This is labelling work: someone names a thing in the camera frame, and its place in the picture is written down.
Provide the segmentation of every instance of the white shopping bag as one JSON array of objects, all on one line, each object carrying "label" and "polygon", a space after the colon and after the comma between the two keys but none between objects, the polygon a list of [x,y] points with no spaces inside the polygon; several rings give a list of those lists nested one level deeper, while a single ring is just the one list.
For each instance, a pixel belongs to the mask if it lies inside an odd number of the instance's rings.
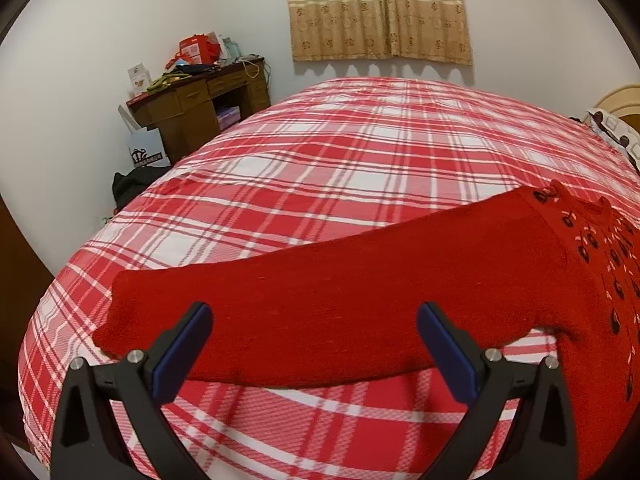
[{"label": "white shopping bag", "polygon": [[160,130],[158,128],[153,130],[142,128],[122,105],[118,107],[118,111],[131,133],[131,136],[127,139],[127,145],[133,166],[135,168],[142,168],[143,166],[165,168],[170,166],[169,157],[166,156],[166,151],[162,144]]}]

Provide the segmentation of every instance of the metal screw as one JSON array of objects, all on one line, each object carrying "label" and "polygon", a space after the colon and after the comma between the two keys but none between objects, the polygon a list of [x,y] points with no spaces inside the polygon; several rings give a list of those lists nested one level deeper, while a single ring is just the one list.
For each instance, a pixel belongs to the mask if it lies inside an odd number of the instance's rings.
[{"label": "metal screw", "polygon": [[545,357],[545,366],[550,370],[555,370],[560,366],[560,362],[552,355],[548,355]]},{"label": "metal screw", "polygon": [[500,352],[497,348],[488,348],[484,351],[484,357],[486,357],[492,363],[497,363],[500,359],[502,359],[502,352]]},{"label": "metal screw", "polygon": [[130,363],[139,363],[145,358],[145,353],[142,350],[132,350],[127,354],[127,361]]},{"label": "metal screw", "polygon": [[71,369],[72,370],[79,370],[80,368],[82,368],[82,366],[84,365],[84,359],[82,359],[81,357],[76,357],[73,361],[71,361]]}]

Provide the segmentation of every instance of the curtain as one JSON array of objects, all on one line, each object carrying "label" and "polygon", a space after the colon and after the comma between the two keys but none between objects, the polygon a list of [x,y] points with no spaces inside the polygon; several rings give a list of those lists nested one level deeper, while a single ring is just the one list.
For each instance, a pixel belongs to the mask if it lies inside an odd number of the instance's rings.
[{"label": "curtain", "polygon": [[289,0],[293,58],[471,65],[463,0]]}]

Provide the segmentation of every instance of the red and white checkered bedspread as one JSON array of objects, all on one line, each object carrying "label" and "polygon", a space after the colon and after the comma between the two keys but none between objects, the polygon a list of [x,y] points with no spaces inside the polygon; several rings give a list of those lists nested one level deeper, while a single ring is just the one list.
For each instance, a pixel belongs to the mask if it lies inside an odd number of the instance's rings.
[{"label": "red and white checkered bedspread", "polygon": [[[578,123],[509,98],[441,82],[346,78],[249,118],[132,202],[49,287],[19,358],[34,452],[49,464],[71,359],[109,361],[91,334],[121,269],[247,258],[552,178],[640,218],[638,177],[618,152]],[[542,332],[506,348],[530,362],[554,351]],[[400,480],[417,478],[464,407],[436,370],[425,370],[315,390],[187,382],[164,412],[212,478]],[[480,470],[493,463],[513,413],[507,406]],[[136,463],[153,474],[121,406],[116,417]]]}]

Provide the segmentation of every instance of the wooden wardrobe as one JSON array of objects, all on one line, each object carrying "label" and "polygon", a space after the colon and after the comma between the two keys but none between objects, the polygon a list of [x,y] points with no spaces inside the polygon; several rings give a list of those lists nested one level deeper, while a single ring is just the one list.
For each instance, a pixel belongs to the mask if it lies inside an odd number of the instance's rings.
[{"label": "wooden wardrobe", "polygon": [[0,390],[17,392],[20,344],[52,281],[0,197]]}]

